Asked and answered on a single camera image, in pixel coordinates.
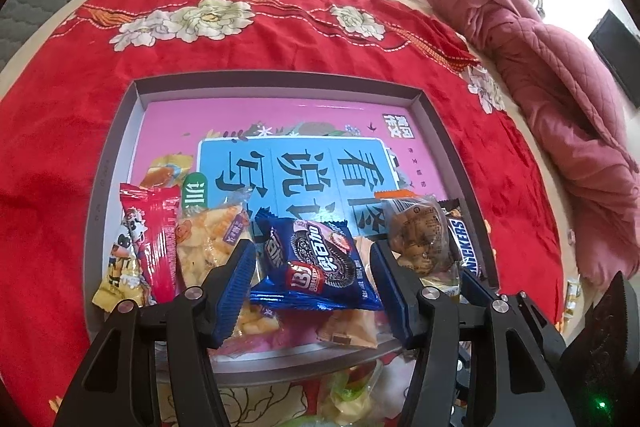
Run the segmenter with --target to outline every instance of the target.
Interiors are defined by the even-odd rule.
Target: red bedspread
[[[52,423],[88,346],[82,245],[102,144],[134,78],[319,71],[425,90],[491,224],[501,290],[562,304],[558,232],[538,166],[500,110],[455,72],[474,62],[437,20],[387,0],[90,0],[0,102],[0,373],[35,427]]]

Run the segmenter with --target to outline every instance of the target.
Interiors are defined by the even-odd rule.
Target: pink blanket
[[[580,273],[605,287],[640,260],[640,178],[626,151],[613,77],[567,31],[545,25],[528,0],[428,0],[489,55],[536,140],[564,178],[574,208]]]

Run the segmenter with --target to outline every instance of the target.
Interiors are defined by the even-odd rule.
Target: oreo cookie package
[[[272,309],[381,310],[346,221],[317,223],[274,217],[260,209],[255,222],[267,238],[263,279],[251,302]]]

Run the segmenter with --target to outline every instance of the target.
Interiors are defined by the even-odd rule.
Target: food packaging
[[[450,297],[460,295],[458,259],[450,248],[447,217],[438,200],[410,190],[375,196],[382,200],[389,245],[400,254],[398,264],[414,270],[425,286]]]
[[[161,188],[181,185],[193,165],[193,156],[186,154],[167,154],[151,162],[144,179],[143,188]]]
[[[382,372],[374,360],[324,377],[318,392],[318,414],[339,426],[365,419],[373,409],[371,391]]]
[[[480,263],[460,212],[460,201],[458,199],[440,201],[440,206],[447,218],[449,250],[452,257],[458,259],[460,264],[476,277],[480,277],[482,275]]]
[[[205,177],[199,172],[190,174],[206,185]],[[188,178],[183,187],[182,201],[193,195],[193,187],[188,187]],[[209,271],[223,266],[241,239],[251,239],[249,218],[244,204],[251,197],[250,188],[233,192],[220,206],[204,208],[201,204],[185,205],[183,216],[175,229],[180,272],[185,286],[200,286]],[[246,301],[238,315],[233,337],[258,335],[278,330],[280,324],[275,314],[260,305]]]
[[[364,271],[377,292],[369,266],[369,251],[373,242],[359,235],[355,238]],[[371,310],[334,310],[318,330],[318,340],[343,346],[378,347],[378,321]]]
[[[175,225],[180,188],[120,184],[120,201],[142,275],[158,303],[175,297]]]
[[[149,293],[149,288],[142,279],[142,269],[133,248],[129,229],[123,220],[109,253],[107,271],[92,302],[111,313],[116,304],[124,299],[131,299],[138,306],[149,304]]]
[[[275,217],[260,209],[267,240],[259,256],[264,278],[251,302],[274,309],[382,309],[346,222]]]

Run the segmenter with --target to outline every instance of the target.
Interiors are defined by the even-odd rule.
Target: tv screen
[[[631,102],[640,108],[640,40],[608,10],[589,40]]]

